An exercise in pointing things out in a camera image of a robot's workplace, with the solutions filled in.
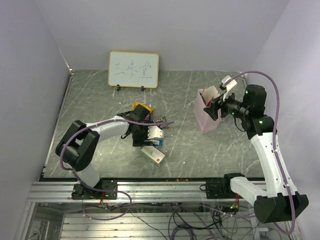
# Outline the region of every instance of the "pink box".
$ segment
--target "pink box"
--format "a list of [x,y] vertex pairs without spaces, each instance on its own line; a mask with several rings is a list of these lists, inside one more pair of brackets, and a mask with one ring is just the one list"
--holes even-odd
[[[217,129],[221,121],[221,110],[220,109],[218,110],[219,118],[216,121],[214,121],[204,111],[204,108],[206,107],[206,105],[200,95],[202,92],[203,92],[203,89],[199,89],[197,92],[193,111],[194,111],[195,118],[196,118],[196,121],[198,122],[201,133],[205,134]],[[212,99],[212,97],[216,98],[218,96],[219,96],[219,92],[214,86],[206,88],[203,92],[203,98],[206,103],[208,103]]]

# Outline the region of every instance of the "small whiteboard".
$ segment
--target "small whiteboard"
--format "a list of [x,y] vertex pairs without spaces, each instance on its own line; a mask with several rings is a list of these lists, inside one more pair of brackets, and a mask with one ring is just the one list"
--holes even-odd
[[112,87],[155,89],[158,87],[159,54],[111,51],[108,84]]

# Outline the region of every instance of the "wall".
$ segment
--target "wall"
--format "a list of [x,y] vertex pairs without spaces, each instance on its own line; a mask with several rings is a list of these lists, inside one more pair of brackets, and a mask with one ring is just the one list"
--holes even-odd
[[12,240],[70,72],[32,0],[0,6],[0,238]]
[[[283,158],[309,207],[298,218],[306,240],[318,239],[320,214],[320,1],[291,0],[252,70],[277,83],[280,92],[278,134]],[[267,89],[267,114],[275,114],[274,90],[256,75],[250,83]]]
[[248,70],[289,0],[35,0],[73,69],[111,50],[156,52],[162,70]]

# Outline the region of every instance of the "whiteboard frame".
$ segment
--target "whiteboard frame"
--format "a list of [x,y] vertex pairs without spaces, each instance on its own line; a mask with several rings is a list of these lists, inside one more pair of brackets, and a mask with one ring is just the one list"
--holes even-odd
[[[110,87],[117,87],[117,85],[111,85],[109,83],[109,80],[110,80],[110,58],[111,58],[111,53],[127,53],[127,54],[155,54],[158,56],[158,66],[157,66],[157,72],[158,74],[156,75],[156,86],[155,87],[145,87],[143,86],[143,88],[145,89],[156,89],[158,86],[159,86],[159,62],[160,62],[160,56],[158,53],[155,53],[155,52],[143,52],[143,51],[117,51],[117,50],[112,50],[110,51],[109,53],[109,65],[108,65],[108,85]],[[123,87],[123,88],[141,88],[142,86],[125,86],[125,85],[119,85],[120,87]]]

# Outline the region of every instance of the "marble surface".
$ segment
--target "marble surface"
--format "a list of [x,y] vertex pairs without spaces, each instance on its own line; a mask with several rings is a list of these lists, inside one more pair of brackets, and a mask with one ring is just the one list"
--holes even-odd
[[[120,136],[99,143],[92,165],[101,177],[111,178],[203,178],[222,177],[241,172],[247,177],[263,177],[262,168],[245,133],[226,117],[216,131],[201,134],[194,114],[197,90],[219,86],[226,75],[217,71],[160,71],[159,87],[146,89],[108,85],[107,70],[76,70],[66,93],[53,145],[46,162],[45,178],[72,177],[60,168],[55,148],[75,120],[93,123],[130,111],[134,102],[155,108],[152,119],[166,116],[174,121],[164,129],[163,146],[158,149],[166,157],[160,166],[132,147],[132,138]],[[236,97],[241,99],[245,87],[238,79]]]

